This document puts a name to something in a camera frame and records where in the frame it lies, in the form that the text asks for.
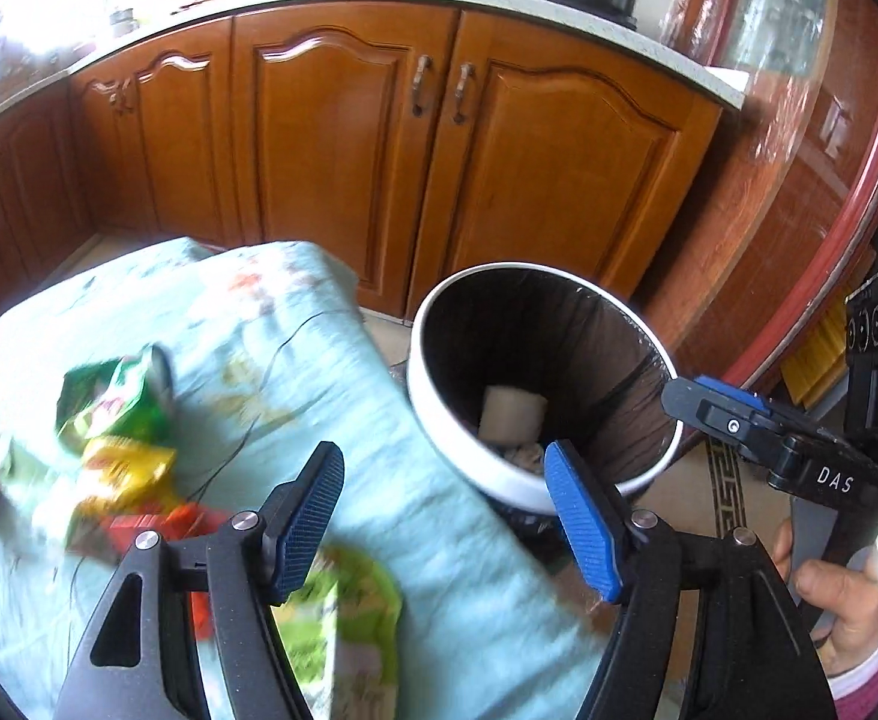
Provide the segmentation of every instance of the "human hand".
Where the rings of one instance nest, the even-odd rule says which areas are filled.
[[[783,581],[788,579],[792,557],[792,520],[776,531],[772,560]],[[802,599],[835,614],[828,639],[819,648],[826,676],[855,668],[878,648],[878,557],[870,555],[864,570],[807,560],[796,569],[795,586]]]

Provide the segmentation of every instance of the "screw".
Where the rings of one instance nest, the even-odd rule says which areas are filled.
[[[736,528],[733,531],[735,543],[742,547],[751,547],[756,543],[756,534],[748,528]]]
[[[658,525],[658,517],[656,512],[650,512],[649,509],[636,509],[632,512],[632,524],[643,530],[655,528]]]
[[[158,533],[144,531],[135,536],[135,546],[139,549],[152,549],[158,543]]]
[[[237,531],[248,531],[258,524],[258,514],[255,512],[239,512],[232,517],[232,527]]]

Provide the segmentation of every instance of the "green snack wrapper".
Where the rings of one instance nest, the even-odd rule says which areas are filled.
[[[66,373],[56,430],[63,445],[76,454],[101,436],[161,445],[169,437],[172,409],[169,357],[150,344],[137,355],[80,365]]]
[[[395,717],[401,609],[384,568],[344,547],[322,547],[302,589],[272,609],[316,720]]]

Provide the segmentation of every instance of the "yellow wrapper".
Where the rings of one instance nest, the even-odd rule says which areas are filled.
[[[176,450],[132,439],[102,436],[82,454],[77,479],[79,511],[104,514],[167,514],[181,499],[172,488]]]

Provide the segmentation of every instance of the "countertop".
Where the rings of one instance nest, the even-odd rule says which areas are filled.
[[[119,50],[141,43],[149,37],[182,28],[191,23],[202,22],[216,17],[227,16],[235,12],[268,8],[290,2],[321,1],[321,0],[216,0],[208,4],[185,11],[168,19],[156,20],[142,28],[110,41],[107,45],[83,57],[67,68],[56,71],[22,90],[0,101],[0,114],[14,105],[21,103],[29,95],[37,93],[51,84],[56,83],[72,73],[88,67],[94,62],[112,55]],[[471,5],[483,9],[500,11],[505,14],[519,15],[546,25],[558,26],[595,38],[611,46],[619,47],[624,52],[639,57],[651,64],[668,71],[672,76],[680,77],[693,87],[709,95],[725,108],[739,110],[745,95],[730,84],[719,79],[714,73],[702,65],[693,62],[669,47],[640,35],[616,23],[609,22],[585,11],[557,4],[546,0],[421,0],[445,2],[446,4]]]

